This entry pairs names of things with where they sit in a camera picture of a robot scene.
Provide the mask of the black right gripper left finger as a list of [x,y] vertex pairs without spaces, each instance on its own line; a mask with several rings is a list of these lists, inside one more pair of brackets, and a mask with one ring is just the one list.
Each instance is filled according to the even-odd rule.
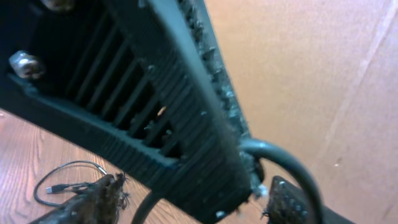
[[115,224],[127,207],[123,173],[107,174],[31,224]]

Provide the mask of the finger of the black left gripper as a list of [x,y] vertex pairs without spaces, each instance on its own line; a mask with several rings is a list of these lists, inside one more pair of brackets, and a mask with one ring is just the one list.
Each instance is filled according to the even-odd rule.
[[2,1],[1,107],[199,222],[252,194],[249,130],[203,1]]

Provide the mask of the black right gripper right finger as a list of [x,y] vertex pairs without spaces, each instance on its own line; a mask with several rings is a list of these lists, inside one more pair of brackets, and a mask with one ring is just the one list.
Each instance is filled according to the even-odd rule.
[[271,224],[354,224],[325,206],[316,185],[302,177],[298,186],[279,175],[273,177],[262,214]]

